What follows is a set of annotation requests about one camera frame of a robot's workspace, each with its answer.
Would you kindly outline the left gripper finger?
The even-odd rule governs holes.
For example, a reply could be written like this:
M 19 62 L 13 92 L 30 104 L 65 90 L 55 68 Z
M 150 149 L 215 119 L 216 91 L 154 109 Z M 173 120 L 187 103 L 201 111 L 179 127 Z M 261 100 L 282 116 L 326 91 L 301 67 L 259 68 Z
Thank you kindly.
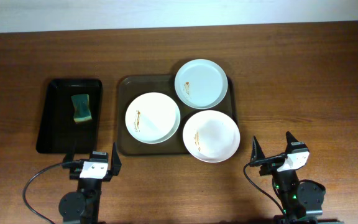
M 116 143 L 114 142 L 112 145 L 112 157 L 111 157 L 111 173 L 113 176 L 118 176 L 121 171 L 122 163 L 119 158 L 119 154 L 117 153 Z
M 65 156 L 66 162 L 71 162 L 74 160 L 75 149 L 76 149 L 76 141 L 74 141 L 72 147 L 70 148 L 70 150 L 68 151 L 68 153 Z

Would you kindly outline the green and yellow sponge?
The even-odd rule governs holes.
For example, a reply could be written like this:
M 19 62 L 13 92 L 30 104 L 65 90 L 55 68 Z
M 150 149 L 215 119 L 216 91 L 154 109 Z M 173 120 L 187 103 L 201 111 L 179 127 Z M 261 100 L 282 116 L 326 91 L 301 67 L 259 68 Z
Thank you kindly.
M 73 120 L 76 124 L 92 120 L 90 111 L 90 99 L 88 94 L 79 94 L 71 96 L 74 107 Z

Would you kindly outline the white plate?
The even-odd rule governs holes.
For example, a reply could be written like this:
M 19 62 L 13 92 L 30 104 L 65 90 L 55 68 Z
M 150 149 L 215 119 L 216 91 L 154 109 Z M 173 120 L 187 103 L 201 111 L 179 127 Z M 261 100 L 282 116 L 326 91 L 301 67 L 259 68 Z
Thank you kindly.
M 229 159 L 241 141 L 235 121 L 215 110 L 200 111 L 191 116 L 184 125 L 182 138 L 193 157 L 208 163 Z
M 163 93 L 144 93 L 127 107 L 125 124 L 129 134 L 146 144 L 158 144 L 171 138 L 180 124 L 176 102 Z

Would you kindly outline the pale grey plate top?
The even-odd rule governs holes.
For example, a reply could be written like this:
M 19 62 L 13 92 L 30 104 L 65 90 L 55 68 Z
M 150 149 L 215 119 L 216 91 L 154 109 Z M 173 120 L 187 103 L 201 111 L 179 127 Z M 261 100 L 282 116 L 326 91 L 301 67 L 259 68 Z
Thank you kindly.
M 174 87 L 184 104 L 203 110 L 223 100 L 228 91 L 228 79 L 225 71 L 215 62 L 195 59 L 177 71 Z

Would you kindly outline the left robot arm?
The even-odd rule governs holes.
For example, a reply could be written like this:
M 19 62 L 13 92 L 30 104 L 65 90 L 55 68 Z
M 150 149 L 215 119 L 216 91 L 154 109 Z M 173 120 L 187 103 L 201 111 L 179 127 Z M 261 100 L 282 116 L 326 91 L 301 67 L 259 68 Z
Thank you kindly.
M 62 167 L 69 170 L 69 179 L 78 182 L 77 189 L 62 197 L 58 210 L 63 223 L 97 224 L 102 184 L 119 175 L 122 163 L 116 146 L 110 154 L 93 151 L 88 159 L 74 160 L 74 155 L 74 150 L 69 152 Z

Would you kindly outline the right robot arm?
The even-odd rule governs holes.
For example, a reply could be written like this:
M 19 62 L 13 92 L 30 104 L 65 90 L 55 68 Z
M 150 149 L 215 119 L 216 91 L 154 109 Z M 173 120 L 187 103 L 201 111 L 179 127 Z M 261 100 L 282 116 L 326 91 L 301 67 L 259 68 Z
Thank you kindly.
M 310 150 L 289 131 L 286 132 L 286 140 L 283 153 L 266 157 L 257 138 L 253 137 L 250 162 L 245 165 L 259 167 L 261 176 L 272 176 L 272 188 L 277 199 L 256 184 L 251 184 L 272 199 L 281 211 L 281 215 L 274 216 L 274 223 L 318 223 L 317 217 L 323 214 L 326 188 L 315 181 L 298 178 L 296 172 L 306 165 Z

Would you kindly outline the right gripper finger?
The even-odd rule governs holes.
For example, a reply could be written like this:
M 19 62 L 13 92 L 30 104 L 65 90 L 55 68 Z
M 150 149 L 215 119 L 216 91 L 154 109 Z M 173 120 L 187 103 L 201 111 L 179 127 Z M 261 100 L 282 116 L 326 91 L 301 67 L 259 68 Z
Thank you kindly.
M 256 138 L 256 136 L 253 136 L 252 140 L 252 153 L 250 157 L 250 162 L 256 162 L 259 160 L 265 159 L 265 155 L 262 151 L 262 148 Z
M 289 131 L 287 131 L 285 133 L 285 136 L 286 136 L 286 140 L 287 140 L 287 146 L 286 146 L 285 152 L 286 153 L 291 153 L 296 148 L 296 146 L 293 145 L 292 143 L 293 142 L 298 142 L 298 140 Z

